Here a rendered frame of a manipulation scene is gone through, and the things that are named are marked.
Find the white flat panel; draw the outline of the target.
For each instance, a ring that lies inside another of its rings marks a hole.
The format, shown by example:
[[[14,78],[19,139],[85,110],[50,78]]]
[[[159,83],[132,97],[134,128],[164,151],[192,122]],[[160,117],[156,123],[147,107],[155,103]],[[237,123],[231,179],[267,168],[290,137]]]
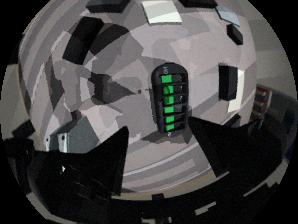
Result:
[[[235,111],[235,109],[239,109],[239,107],[241,107],[242,104],[242,91],[243,91],[243,83],[245,83],[245,81],[243,81],[243,79],[245,79],[245,76],[243,76],[243,73],[245,73],[245,71],[241,71],[241,69],[239,69],[238,71],[238,88],[237,88],[237,96],[235,96],[235,100],[230,100],[229,103],[227,103],[227,109],[226,112],[231,112],[231,111]]]

